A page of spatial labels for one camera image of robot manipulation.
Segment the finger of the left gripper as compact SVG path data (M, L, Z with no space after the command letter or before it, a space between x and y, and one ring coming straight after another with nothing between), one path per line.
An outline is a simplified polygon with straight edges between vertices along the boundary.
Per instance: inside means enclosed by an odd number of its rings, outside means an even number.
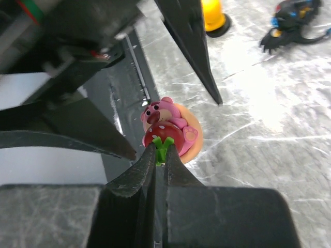
M54 106L36 101L1 110L1 148L13 147L55 147L136 159L131 144L81 95Z
M200 0L156 0L163 23L213 100L223 100L212 75Z

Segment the pink bear donut toy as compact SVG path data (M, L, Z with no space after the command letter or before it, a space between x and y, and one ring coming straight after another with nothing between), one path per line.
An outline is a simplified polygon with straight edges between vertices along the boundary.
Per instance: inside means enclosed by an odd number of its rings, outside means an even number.
M170 97L149 104L141 114L141 121L145 132L142 144L156 145L160 164L165 162L170 144L175 145L183 164L193 160L202 149L203 132L198 119Z

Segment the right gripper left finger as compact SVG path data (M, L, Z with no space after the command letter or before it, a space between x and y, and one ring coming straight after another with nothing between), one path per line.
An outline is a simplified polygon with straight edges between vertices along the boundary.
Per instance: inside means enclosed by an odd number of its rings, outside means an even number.
M1 187L1 247L153 247L156 148L102 184Z

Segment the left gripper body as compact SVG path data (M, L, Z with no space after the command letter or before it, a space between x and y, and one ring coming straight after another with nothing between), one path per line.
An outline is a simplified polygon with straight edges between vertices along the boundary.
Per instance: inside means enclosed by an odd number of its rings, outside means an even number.
M1 1L1 108L60 102L110 63L138 1Z

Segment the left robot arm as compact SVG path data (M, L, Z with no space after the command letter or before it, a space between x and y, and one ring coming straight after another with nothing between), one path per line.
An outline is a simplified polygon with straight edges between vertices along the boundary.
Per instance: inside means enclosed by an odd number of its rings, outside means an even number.
M44 146L134 160L78 89L120 59L139 1L1 1L1 147Z

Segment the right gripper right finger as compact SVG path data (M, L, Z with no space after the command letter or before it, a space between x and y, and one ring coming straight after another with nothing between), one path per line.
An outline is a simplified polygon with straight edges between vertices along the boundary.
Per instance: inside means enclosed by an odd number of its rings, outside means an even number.
M274 189L203 185L167 150L164 247L300 247L289 206Z

